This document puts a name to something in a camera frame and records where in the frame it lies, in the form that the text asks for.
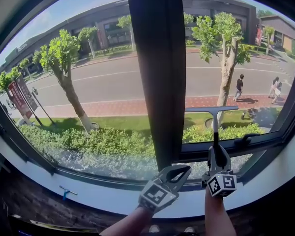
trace sky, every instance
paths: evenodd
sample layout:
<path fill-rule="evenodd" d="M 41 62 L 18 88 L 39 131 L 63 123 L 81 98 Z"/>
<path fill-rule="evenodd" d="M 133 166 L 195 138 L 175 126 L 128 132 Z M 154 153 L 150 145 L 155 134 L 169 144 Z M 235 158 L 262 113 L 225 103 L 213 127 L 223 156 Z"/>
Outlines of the sky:
<path fill-rule="evenodd" d="M 77 14 L 114 1 L 118 0 L 59 0 L 55 2 L 24 26 L 23 29 L 20 30 L 6 45 L 0 54 L 0 66 L 5 62 L 5 57 L 8 56 L 12 50 L 16 47 L 20 47 L 29 38 L 41 34 Z M 255 6 L 257 10 L 270 10 L 274 14 L 279 14 L 291 21 L 288 17 L 266 5 L 253 0 L 242 1 Z"/>

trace window handle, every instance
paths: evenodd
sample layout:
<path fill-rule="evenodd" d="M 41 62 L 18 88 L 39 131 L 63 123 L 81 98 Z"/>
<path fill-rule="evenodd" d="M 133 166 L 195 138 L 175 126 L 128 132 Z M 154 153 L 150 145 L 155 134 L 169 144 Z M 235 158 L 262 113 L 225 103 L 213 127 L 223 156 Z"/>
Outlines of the window handle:
<path fill-rule="evenodd" d="M 253 136 L 260 136 L 260 134 L 257 134 L 257 133 L 245 134 L 243 138 L 235 139 L 234 143 L 236 146 L 247 146 L 248 144 L 250 144 L 251 137 Z"/>

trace woman walking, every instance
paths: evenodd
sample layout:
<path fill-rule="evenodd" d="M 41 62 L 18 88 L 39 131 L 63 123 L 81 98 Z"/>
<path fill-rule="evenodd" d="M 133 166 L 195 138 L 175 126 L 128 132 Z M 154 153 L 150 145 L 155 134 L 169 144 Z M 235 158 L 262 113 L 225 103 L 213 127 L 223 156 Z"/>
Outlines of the woman walking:
<path fill-rule="evenodd" d="M 282 91 L 282 82 L 279 82 L 277 84 L 276 89 L 274 90 L 274 100 L 272 100 L 272 104 L 276 103 L 277 98 L 281 95 L 281 91 Z"/>
<path fill-rule="evenodd" d="M 273 98 L 273 97 L 274 97 L 274 95 L 275 95 L 274 91 L 275 91 L 275 89 L 276 89 L 278 83 L 279 83 L 279 77 L 276 77 L 276 78 L 272 81 L 272 85 L 271 85 L 271 88 L 270 88 L 270 92 L 269 92 L 269 96 L 268 96 L 268 98 Z"/>

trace building facade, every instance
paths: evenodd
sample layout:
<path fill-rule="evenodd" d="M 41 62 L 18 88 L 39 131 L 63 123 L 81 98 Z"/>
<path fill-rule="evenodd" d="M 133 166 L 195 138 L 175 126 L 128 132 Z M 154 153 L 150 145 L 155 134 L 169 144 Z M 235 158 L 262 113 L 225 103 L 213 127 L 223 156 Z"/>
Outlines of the building facade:
<path fill-rule="evenodd" d="M 271 26 L 275 29 L 271 41 L 276 47 L 283 47 L 295 54 L 295 25 L 278 15 L 264 16 L 260 18 L 260 26 Z"/>
<path fill-rule="evenodd" d="M 205 15 L 214 17 L 215 14 L 222 11 L 232 13 L 241 24 L 244 41 L 249 44 L 255 43 L 256 8 L 254 6 L 237 0 L 182 0 L 182 2 L 184 12 L 193 15 L 194 18 Z M 129 13 L 128 0 L 121 0 L 90 9 L 69 18 L 48 31 L 32 37 L 21 47 L 14 49 L 0 67 L 0 73 L 3 71 L 9 72 L 12 67 L 18 66 L 21 60 L 25 58 L 30 60 L 30 73 L 42 70 L 39 64 L 31 62 L 34 52 L 40 50 L 41 46 L 48 45 L 53 38 L 58 37 L 60 29 L 65 29 L 71 35 L 77 36 L 82 28 L 96 26 L 98 32 L 93 39 L 94 50 L 130 44 L 129 29 L 117 26 L 118 18 Z M 189 29 L 186 30 L 186 38 L 191 38 L 191 31 Z M 82 42 L 79 50 L 80 57 L 88 53 L 90 53 L 88 43 Z"/>

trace asphalt road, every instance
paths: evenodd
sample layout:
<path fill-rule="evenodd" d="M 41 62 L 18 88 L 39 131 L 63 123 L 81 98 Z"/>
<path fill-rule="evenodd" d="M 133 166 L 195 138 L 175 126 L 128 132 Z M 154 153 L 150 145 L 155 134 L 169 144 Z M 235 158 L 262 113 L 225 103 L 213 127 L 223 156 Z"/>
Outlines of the asphalt road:
<path fill-rule="evenodd" d="M 275 62 L 251 58 L 250 63 L 237 65 L 233 74 L 231 94 L 236 81 L 244 74 L 243 95 L 267 95 L 271 81 L 280 77 L 282 94 L 290 91 L 295 75 L 295 62 Z M 72 81 L 81 103 L 144 99 L 137 57 L 90 64 L 72 70 Z M 187 54 L 186 96 L 218 96 L 221 82 L 220 64 L 213 57 L 210 64 L 200 60 L 199 54 Z M 38 89 L 38 99 L 43 106 L 69 104 L 54 75 L 28 84 Z M 0 97 L 6 105 L 6 94 Z"/>

